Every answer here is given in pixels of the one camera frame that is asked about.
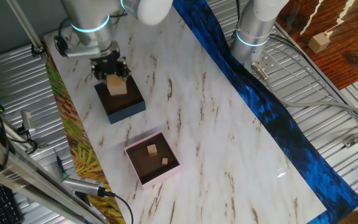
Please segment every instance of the dark blue box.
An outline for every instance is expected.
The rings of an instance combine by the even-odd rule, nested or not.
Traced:
[[[143,96],[132,76],[127,79],[127,94],[125,95],[111,96],[103,83],[95,85],[94,88],[111,124],[146,110]]]

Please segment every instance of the metal clamp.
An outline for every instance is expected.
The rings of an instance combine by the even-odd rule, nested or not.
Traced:
[[[347,147],[350,148],[352,147],[354,144],[358,143],[358,138],[357,138],[357,134],[353,135],[352,137],[346,139],[343,144]]]

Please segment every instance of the dark box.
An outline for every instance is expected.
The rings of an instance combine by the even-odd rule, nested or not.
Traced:
[[[127,79],[127,94],[125,95],[111,96],[103,83],[95,85],[94,88],[111,124],[146,110],[143,96],[132,76]]]
[[[147,146],[153,144],[157,148],[157,155],[150,157]],[[162,131],[131,144],[124,150],[144,190],[175,175],[181,169],[181,165]],[[162,158],[168,159],[167,165],[162,165]]]

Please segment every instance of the colorful patterned fabric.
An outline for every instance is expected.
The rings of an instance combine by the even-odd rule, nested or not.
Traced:
[[[107,190],[111,191],[98,158],[93,151],[90,140],[86,135],[81,119],[78,116],[73,102],[71,101],[66,86],[56,68],[55,62],[53,62],[51,57],[48,58],[46,66],[57,107],[59,109],[60,116],[62,117],[77,175],[80,177],[98,180],[104,183]],[[115,198],[88,196],[88,199],[109,220],[110,223],[125,223]]]
[[[174,0],[173,6],[327,208],[310,223],[337,223],[355,209],[357,194],[320,156],[281,102],[231,55],[206,1]]]

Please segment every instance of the blue light ring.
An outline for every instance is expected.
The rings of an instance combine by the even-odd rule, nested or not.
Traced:
[[[80,29],[80,28],[74,26],[73,24],[71,24],[71,26],[79,32],[90,33],[90,32],[96,32],[96,31],[102,29],[103,27],[105,27],[107,25],[107,23],[109,22],[109,20],[110,20],[110,16],[107,17],[106,21],[103,24],[101,24],[100,26],[98,26],[97,28],[94,28],[94,29]]]
[[[243,44],[248,45],[248,46],[251,46],[251,47],[262,46],[262,45],[266,44],[266,42],[269,40],[269,39],[267,39],[265,42],[263,42],[263,43],[261,43],[261,44],[248,44],[247,42],[243,41],[243,40],[240,38],[238,31],[236,32],[236,34],[237,34],[237,37],[239,38],[239,40],[240,40]]]

